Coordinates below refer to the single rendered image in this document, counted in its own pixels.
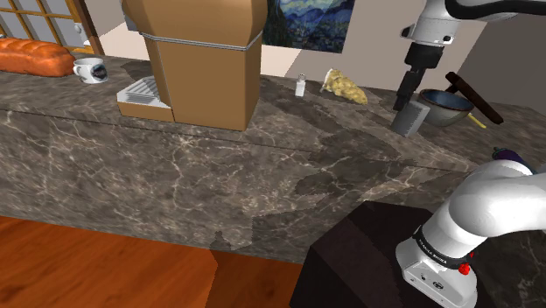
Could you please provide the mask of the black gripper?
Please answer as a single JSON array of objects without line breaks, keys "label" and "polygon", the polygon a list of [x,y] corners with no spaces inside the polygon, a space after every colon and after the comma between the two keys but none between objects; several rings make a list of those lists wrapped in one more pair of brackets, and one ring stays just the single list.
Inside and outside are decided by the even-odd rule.
[{"label": "black gripper", "polygon": [[410,66],[410,70],[405,73],[396,91],[393,110],[401,111],[405,107],[419,87],[425,70],[436,68],[443,52],[443,46],[422,45],[417,42],[410,45],[404,60],[404,63]]}]

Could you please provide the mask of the grey metal grater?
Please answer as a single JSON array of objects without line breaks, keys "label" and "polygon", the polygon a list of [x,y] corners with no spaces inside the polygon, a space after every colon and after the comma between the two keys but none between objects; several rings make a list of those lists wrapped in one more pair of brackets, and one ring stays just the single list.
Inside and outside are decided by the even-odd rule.
[{"label": "grey metal grater", "polygon": [[418,131],[430,110],[421,102],[410,101],[396,114],[390,128],[400,136],[409,137]]}]

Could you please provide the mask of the grey blue bowl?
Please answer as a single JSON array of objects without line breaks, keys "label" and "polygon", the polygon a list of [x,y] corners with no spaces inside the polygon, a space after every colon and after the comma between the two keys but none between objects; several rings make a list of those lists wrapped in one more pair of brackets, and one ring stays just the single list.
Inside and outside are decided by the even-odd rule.
[{"label": "grey blue bowl", "polygon": [[465,97],[436,89],[422,90],[417,101],[430,108],[424,121],[436,127],[453,125],[474,109],[474,105]]}]

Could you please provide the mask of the yellow potato wedge bag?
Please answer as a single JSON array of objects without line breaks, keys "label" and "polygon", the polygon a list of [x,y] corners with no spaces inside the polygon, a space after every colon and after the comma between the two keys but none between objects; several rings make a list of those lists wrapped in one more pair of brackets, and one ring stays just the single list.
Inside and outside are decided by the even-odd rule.
[{"label": "yellow potato wedge bag", "polygon": [[368,103],[365,92],[338,69],[331,68],[326,73],[320,91],[328,91],[336,96],[343,97],[349,101],[362,105]]}]

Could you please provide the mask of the dark brown rolling pin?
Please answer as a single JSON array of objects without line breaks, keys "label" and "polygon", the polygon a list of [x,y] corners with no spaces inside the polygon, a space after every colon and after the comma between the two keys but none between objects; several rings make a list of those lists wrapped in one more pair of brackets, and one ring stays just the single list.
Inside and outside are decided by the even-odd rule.
[{"label": "dark brown rolling pin", "polygon": [[445,75],[445,78],[451,83],[451,85],[446,89],[447,92],[460,92],[491,122],[495,124],[502,124],[504,122],[502,116],[456,73],[449,72]]}]

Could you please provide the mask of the purple eggplant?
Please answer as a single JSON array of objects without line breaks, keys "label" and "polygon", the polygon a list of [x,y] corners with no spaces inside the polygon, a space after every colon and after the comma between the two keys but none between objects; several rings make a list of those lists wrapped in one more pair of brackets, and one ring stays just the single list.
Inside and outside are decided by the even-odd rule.
[{"label": "purple eggplant", "polygon": [[492,159],[514,161],[527,167],[532,174],[536,173],[536,171],[519,154],[517,154],[515,151],[510,150],[508,148],[494,147],[493,153],[492,153]]}]

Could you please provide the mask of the dark robot stand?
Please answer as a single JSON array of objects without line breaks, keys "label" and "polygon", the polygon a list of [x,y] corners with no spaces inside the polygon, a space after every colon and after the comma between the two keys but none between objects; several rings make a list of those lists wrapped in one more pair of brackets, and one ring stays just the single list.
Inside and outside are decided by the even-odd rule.
[{"label": "dark robot stand", "polygon": [[395,248],[431,212],[365,201],[309,248],[290,308],[442,308],[403,280]]}]

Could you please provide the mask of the brown coffee machine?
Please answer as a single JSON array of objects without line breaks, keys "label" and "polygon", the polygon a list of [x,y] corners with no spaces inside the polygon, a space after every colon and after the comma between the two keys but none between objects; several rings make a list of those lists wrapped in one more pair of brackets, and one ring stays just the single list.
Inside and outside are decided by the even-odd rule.
[{"label": "brown coffee machine", "polygon": [[259,99],[267,0],[122,0],[171,120],[245,130]]}]

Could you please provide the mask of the white printed mug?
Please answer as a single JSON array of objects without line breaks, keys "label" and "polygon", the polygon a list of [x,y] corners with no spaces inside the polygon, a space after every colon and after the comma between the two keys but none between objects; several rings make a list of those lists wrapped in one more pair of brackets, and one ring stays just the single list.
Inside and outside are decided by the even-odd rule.
[{"label": "white printed mug", "polygon": [[104,61],[100,58],[77,59],[73,63],[73,73],[87,84],[99,84],[109,79]]}]

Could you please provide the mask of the wooden framed window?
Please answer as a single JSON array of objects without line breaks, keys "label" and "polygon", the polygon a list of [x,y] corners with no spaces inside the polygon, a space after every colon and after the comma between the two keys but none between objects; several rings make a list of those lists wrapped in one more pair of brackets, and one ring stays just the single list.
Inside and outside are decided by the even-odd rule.
[{"label": "wooden framed window", "polygon": [[69,51],[103,55],[84,0],[0,0],[0,38],[56,43]]}]

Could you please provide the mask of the orange bread loaf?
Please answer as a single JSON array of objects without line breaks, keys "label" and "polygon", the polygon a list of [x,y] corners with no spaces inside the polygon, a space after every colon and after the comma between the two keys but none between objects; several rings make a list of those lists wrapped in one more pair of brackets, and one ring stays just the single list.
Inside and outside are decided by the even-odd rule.
[{"label": "orange bread loaf", "polygon": [[63,46],[38,40],[0,38],[0,71],[43,77],[74,73],[75,57]]}]

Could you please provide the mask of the blue landscape wall painting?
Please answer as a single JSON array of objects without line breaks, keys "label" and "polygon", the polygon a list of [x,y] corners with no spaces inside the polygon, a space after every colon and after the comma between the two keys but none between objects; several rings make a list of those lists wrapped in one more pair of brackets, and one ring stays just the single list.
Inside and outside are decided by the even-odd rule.
[{"label": "blue landscape wall painting", "polygon": [[262,42],[326,53],[342,53],[355,0],[267,0]]}]

